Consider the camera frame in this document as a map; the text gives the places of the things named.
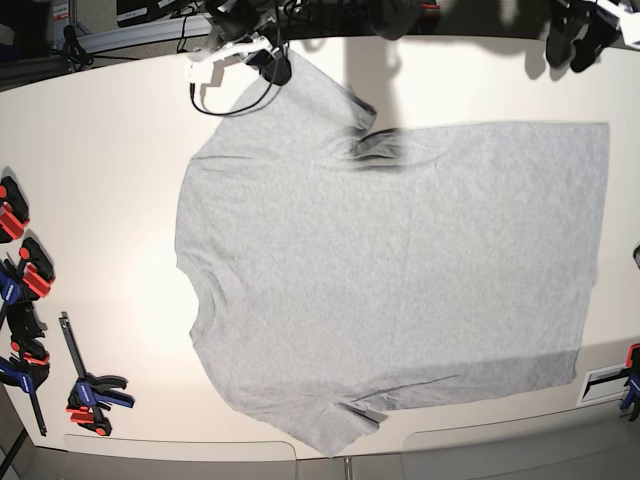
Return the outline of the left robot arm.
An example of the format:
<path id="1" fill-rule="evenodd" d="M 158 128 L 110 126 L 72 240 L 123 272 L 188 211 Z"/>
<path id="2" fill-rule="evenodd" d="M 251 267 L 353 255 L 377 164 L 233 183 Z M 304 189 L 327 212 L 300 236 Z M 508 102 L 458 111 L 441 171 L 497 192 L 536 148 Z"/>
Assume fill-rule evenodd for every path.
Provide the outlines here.
<path id="1" fill-rule="evenodd" d="M 548 1 L 551 11 L 546 60 L 552 69 L 569 65 L 580 73 L 602 51 L 622 39 L 639 49 L 639 7 L 634 1 Z"/>

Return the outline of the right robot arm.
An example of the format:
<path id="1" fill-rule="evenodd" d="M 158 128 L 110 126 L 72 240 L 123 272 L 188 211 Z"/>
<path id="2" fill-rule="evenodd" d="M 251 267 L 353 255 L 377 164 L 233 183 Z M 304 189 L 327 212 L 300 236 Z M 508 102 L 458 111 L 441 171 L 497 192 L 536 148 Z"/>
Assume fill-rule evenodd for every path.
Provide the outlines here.
<path id="1" fill-rule="evenodd" d="M 206 1 L 205 10 L 212 31 L 218 34 L 216 60 L 237 58 L 276 86 L 291 80 L 277 1 L 269 7 L 257 7 L 252 1 Z"/>

